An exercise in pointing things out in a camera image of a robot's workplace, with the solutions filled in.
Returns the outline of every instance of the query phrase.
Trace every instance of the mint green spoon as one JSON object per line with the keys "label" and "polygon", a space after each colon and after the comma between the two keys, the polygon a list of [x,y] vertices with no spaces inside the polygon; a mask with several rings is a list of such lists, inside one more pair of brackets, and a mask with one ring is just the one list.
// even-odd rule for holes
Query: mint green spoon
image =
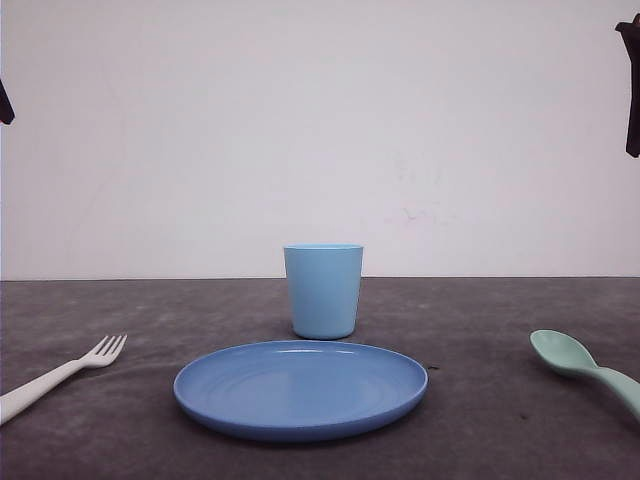
{"label": "mint green spoon", "polygon": [[600,367],[575,338],[553,330],[536,330],[529,337],[533,348],[556,373],[589,376],[613,390],[640,421],[640,383],[625,374]]}

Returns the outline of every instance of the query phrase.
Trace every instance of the gray table surface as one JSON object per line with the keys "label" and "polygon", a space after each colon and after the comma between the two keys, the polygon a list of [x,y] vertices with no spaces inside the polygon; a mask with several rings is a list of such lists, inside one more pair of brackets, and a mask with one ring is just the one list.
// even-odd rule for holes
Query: gray table surface
{"label": "gray table surface", "polygon": [[295,338],[284,280],[5,282],[3,392],[107,333],[129,341],[2,427],[2,478],[639,478],[640,424],[600,385],[545,368],[539,328],[640,379],[640,279],[367,278],[346,340],[439,367],[424,400],[358,437],[261,444],[191,421],[172,382],[214,350]]}

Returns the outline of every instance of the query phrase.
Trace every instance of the white fork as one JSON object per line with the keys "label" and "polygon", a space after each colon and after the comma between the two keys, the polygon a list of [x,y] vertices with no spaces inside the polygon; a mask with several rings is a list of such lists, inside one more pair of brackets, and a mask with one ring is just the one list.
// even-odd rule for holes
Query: white fork
{"label": "white fork", "polygon": [[53,387],[83,368],[102,368],[111,365],[127,340],[126,335],[104,337],[85,356],[60,365],[55,370],[10,391],[0,397],[0,425],[8,422]]}

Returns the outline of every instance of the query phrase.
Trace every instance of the plate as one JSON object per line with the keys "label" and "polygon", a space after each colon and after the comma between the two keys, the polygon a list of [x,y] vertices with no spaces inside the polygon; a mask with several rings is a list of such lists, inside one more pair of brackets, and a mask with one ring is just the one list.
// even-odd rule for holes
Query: plate
{"label": "plate", "polygon": [[194,360],[173,391],[197,422],[228,435],[310,442],[357,435],[417,405],[427,372],[369,345],[285,340],[240,345]]}

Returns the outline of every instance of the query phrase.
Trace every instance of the cup rim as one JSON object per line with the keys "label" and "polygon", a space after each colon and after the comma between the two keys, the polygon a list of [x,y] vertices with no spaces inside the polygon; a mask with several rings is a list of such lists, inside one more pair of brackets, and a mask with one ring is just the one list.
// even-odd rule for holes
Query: cup rim
{"label": "cup rim", "polygon": [[350,250],[364,247],[356,243],[291,243],[284,248],[287,250]]}

